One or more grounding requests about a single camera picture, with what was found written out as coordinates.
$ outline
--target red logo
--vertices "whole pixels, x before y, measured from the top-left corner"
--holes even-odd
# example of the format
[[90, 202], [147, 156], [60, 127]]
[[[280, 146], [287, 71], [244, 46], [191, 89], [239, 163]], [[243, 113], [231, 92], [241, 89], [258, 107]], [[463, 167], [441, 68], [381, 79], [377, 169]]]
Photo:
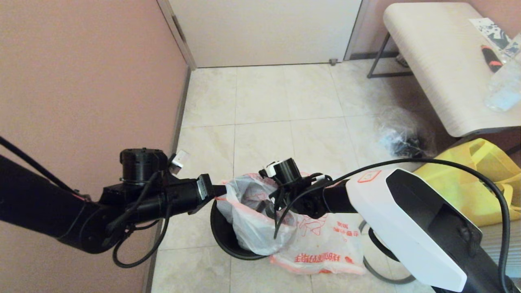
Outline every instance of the red logo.
[[378, 174], [380, 174], [380, 172], [381, 172], [380, 170], [369, 171], [369, 172], [365, 173], [362, 177], [360, 177], [360, 179], [358, 180], [358, 183], [372, 181], [373, 179], [376, 178], [376, 176], [378, 176]]

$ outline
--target clear plastic bag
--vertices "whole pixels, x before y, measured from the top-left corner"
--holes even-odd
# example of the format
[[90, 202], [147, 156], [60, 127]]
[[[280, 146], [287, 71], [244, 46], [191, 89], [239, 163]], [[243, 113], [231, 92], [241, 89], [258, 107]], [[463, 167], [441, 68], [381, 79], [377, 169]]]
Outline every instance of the clear plastic bag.
[[[259, 174], [247, 174], [226, 183], [226, 195], [218, 197], [217, 208], [232, 224], [239, 246], [259, 255], [271, 255], [284, 247], [295, 234], [295, 214], [289, 212], [277, 234], [273, 218], [274, 206], [269, 195], [277, 184]], [[280, 218], [284, 210], [277, 212]]]
[[436, 156], [435, 134], [416, 114], [398, 107], [387, 108], [376, 123], [379, 143], [396, 157]]

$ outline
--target tile floor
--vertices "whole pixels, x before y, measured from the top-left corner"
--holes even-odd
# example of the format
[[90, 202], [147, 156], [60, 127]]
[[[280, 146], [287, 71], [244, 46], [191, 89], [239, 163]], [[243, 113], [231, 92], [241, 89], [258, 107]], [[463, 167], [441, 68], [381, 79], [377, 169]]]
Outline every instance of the tile floor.
[[[414, 77], [367, 79], [372, 60], [328, 64], [203, 68], [192, 73], [179, 149], [192, 154], [179, 174], [209, 173], [220, 183], [292, 157], [303, 172], [338, 177], [393, 157], [375, 124], [388, 106], [414, 109], [433, 126], [439, 147], [452, 143]], [[380, 70], [397, 70], [384, 59]], [[210, 205], [172, 218], [159, 248], [152, 292], [433, 292], [419, 282], [384, 283], [370, 273], [295, 275], [267, 259], [241, 261], [218, 246]], [[369, 262], [393, 278], [407, 273], [364, 234]]]

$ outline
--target robotic arm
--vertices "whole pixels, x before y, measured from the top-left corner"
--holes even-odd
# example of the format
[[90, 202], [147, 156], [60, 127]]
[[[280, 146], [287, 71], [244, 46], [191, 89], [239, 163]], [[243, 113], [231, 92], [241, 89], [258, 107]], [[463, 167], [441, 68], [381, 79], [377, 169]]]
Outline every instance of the robotic arm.
[[[181, 164], [175, 154], [167, 158], [160, 150], [127, 149], [120, 153], [120, 162], [122, 183], [105, 187], [100, 200], [92, 202], [0, 155], [0, 220], [88, 253], [116, 246], [118, 264], [117, 248], [143, 228], [137, 224], [196, 213], [226, 193], [224, 186], [212, 185], [208, 174], [176, 178]], [[350, 180], [342, 177], [352, 174], [335, 181], [322, 174], [303, 178], [293, 159], [272, 163], [259, 173], [279, 185], [272, 197], [275, 210], [286, 208], [282, 217], [289, 210], [312, 218], [360, 213], [387, 247], [371, 230], [375, 244], [438, 293], [505, 292], [498, 266], [479, 245], [481, 231], [414, 174], [392, 169]], [[144, 260], [119, 265], [132, 267]], [[519, 293], [508, 277], [505, 280], [507, 292]]]

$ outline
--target water bottle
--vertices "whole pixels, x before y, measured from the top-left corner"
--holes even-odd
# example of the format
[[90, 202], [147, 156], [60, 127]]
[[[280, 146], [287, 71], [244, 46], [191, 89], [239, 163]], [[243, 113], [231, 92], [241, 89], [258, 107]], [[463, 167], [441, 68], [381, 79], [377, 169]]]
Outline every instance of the water bottle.
[[508, 111], [521, 101], [521, 54], [518, 52], [489, 82], [485, 105], [496, 112]]
[[521, 32], [515, 36], [510, 43], [501, 50], [499, 54], [500, 60], [503, 64], [507, 64], [521, 49]]

